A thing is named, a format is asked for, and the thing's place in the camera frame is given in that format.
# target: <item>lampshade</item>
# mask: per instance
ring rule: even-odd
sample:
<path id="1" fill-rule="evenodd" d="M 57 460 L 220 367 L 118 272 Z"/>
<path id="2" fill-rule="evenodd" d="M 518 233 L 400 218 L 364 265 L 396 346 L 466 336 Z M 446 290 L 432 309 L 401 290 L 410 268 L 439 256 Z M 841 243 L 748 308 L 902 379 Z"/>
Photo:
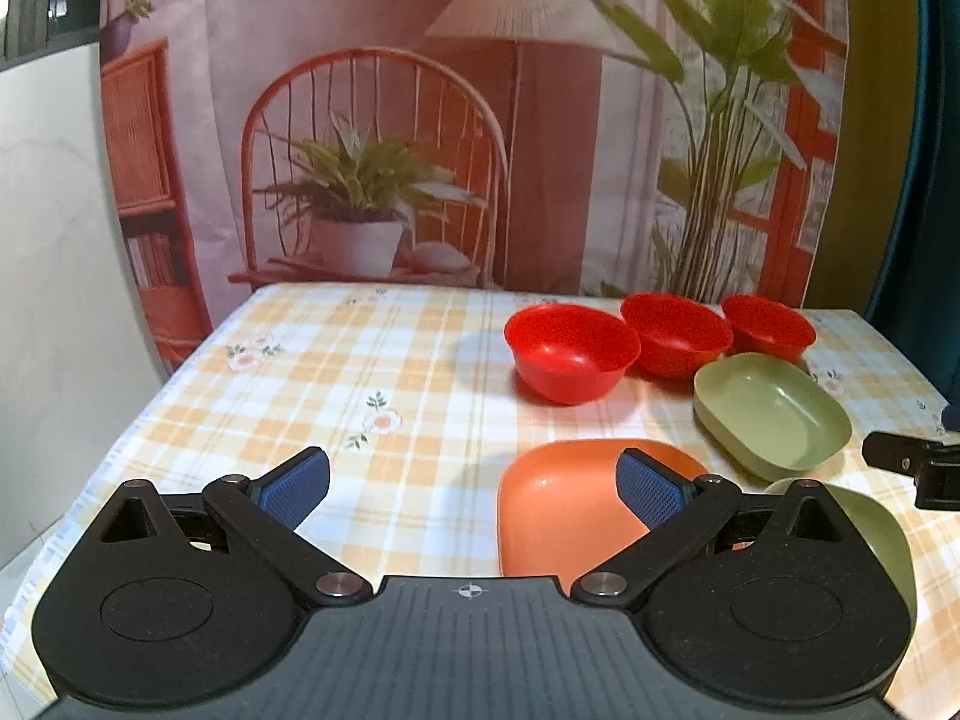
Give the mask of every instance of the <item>lampshade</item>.
<path id="1" fill-rule="evenodd" d="M 453 0 L 426 34 L 571 43 L 604 52 L 635 52 L 590 0 Z"/>

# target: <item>red bowl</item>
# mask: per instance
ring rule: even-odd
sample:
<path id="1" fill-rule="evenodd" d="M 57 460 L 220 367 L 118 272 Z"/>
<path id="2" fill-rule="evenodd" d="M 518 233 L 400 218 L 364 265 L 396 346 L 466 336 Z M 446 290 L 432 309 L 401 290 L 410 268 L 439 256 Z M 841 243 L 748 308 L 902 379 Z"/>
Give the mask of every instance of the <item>red bowl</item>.
<path id="1" fill-rule="evenodd" d="M 733 326 L 733 349 L 761 352 L 797 362 L 817 340 L 817 331 L 800 314 L 759 295 L 731 295 L 720 306 Z"/>
<path id="2" fill-rule="evenodd" d="M 508 319 L 503 335 L 517 375 L 537 394 L 568 406 L 606 395 L 640 354 L 632 328 L 586 306 L 525 308 Z"/>
<path id="3" fill-rule="evenodd" d="M 637 362 L 664 379 L 689 379 L 733 343 L 726 319 L 675 295 L 631 295 L 620 313 L 640 336 Z"/>

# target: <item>red wire chair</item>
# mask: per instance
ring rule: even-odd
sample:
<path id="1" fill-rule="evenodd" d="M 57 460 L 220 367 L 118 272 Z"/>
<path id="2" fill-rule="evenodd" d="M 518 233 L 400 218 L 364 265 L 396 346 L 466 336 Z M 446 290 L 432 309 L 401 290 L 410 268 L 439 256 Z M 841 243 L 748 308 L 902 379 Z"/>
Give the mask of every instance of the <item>red wire chair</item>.
<path id="1" fill-rule="evenodd" d="M 496 211 L 507 191 L 500 125 L 482 95 L 452 69 L 390 47 L 314 57 L 282 74 L 256 100 L 244 124 L 240 156 L 247 270 L 229 280 L 253 288 L 277 281 L 366 280 L 333 274 L 309 261 L 304 257 L 309 218 L 285 224 L 281 209 L 268 207 L 272 198 L 254 191 L 298 175 L 289 141 L 332 141 L 331 110 L 367 137 L 420 146 L 424 159 L 453 170 L 458 186 L 487 201 L 486 208 L 447 203 L 446 220 L 418 218 L 414 237 L 457 248 L 472 263 L 470 285 L 490 285 Z M 462 278 L 414 274 L 401 267 L 388 280 L 460 285 Z"/>

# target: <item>floral print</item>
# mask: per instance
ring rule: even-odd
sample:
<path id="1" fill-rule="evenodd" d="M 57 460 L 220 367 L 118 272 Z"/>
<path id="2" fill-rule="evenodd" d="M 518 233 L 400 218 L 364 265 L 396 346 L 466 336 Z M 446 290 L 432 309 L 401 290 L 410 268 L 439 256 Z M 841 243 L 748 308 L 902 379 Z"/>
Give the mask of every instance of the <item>floral print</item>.
<path id="1" fill-rule="evenodd" d="M 274 343 L 270 333 L 257 333 L 243 343 L 227 344 L 227 365 L 235 373 L 243 373 L 258 367 L 264 360 L 283 351 Z"/>
<path id="2" fill-rule="evenodd" d="M 367 408 L 370 411 L 364 417 L 361 431 L 347 436 L 347 449 L 359 449 L 361 445 L 370 443 L 371 436 L 395 433 L 403 424 L 403 418 L 388 407 L 387 398 L 379 389 L 367 398 Z"/>
<path id="3" fill-rule="evenodd" d="M 560 300 L 557 298 L 544 298 L 543 295 L 525 295 L 520 293 L 519 295 L 514 295 L 515 303 L 517 303 L 517 308 L 528 308 L 529 306 L 542 306 L 552 303 L 559 303 Z"/>
<path id="4" fill-rule="evenodd" d="M 361 303 L 380 303 L 381 298 L 386 295 L 387 290 L 384 287 L 377 287 L 375 290 L 363 290 L 358 298 L 347 298 L 344 300 L 344 306 L 358 306 Z"/>
<path id="5" fill-rule="evenodd" d="M 920 415 L 920 419 L 923 420 L 923 422 L 929 420 L 933 425 L 933 432 L 937 435 L 938 439 L 946 437 L 947 428 L 944 428 L 941 412 L 937 409 L 930 408 L 922 398 L 917 398 L 917 408 L 923 412 Z"/>
<path id="6" fill-rule="evenodd" d="M 815 370 L 810 368 L 811 378 L 833 397 L 840 397 L 844 393 L 843 377 L 832 368 L 830 370 Z"/>

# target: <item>chair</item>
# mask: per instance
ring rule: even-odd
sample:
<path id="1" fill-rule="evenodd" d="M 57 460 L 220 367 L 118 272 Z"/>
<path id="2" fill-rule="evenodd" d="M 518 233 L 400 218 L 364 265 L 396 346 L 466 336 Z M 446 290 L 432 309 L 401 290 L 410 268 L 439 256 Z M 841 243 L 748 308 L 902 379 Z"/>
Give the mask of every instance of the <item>chair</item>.
<path id="1" fill-rule="evenodd" d="M 107 62 L 101 88 L 124 247 L 151 335 L 169 370 L 186 360 L 211 328 L 176 160 L 166 40 Z"/>
<path id="2" fill-rule="evenodd" d="M 325 269 L 322 252 L 307 253 L 309 218 L 285 224 L 281 210 L 268 208 L 270 199 L 256 194 L 259 187 L 296 177 L 291 139 L 332 140 L 331 111 L 367 137 L 414 143 L 424 159 L 453 170 L 460 187 L 486 200 L 486 208 L 447 203 L 446 220 L 418 218 L 412 230 L 416 242 L 455 247 L 469 259 L 469 269 L 424 274 L 398 258 L 386 280 L 491 285 L 496 209 L 507 191 L 500 125 L 482 95 L 453 70 L 390 47 L 314 57 L 282 74 L 256 100 L 244 124 L 240 156 L 247 269 L 229 280 L 254 289 L 277 281 L 370 280 Z"/>

